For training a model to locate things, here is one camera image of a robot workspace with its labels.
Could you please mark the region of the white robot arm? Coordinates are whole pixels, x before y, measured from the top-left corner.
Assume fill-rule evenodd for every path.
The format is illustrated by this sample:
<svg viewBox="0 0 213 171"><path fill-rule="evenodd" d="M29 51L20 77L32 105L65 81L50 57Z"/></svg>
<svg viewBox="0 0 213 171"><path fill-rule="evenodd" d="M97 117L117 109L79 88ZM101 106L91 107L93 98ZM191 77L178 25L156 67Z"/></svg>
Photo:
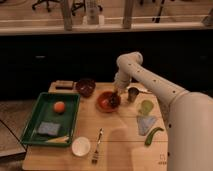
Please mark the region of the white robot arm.
<svg viewBox="0 0 213 171"><path fill-rule="evenodd" d="M167 171L213 171L213 98L156 75L142 62L140 52L120 55L114 85L124 92L134 78L169 107Z"/></svg>

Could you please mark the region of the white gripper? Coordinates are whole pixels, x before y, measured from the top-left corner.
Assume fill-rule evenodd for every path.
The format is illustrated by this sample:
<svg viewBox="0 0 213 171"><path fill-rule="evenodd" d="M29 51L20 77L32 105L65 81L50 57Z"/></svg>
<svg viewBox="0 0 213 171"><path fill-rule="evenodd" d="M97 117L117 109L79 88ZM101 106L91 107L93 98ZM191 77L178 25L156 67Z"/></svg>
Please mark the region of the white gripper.
<svg viewBox="0 0 213 171"><path fill-rule="evenodd" d="M118 71L115 74L115 78L114 78L115 92L113 94L113 97L115 99L118 99L119 93L124 93L130 83L131 83L131 77L123 71Z"/></svg>

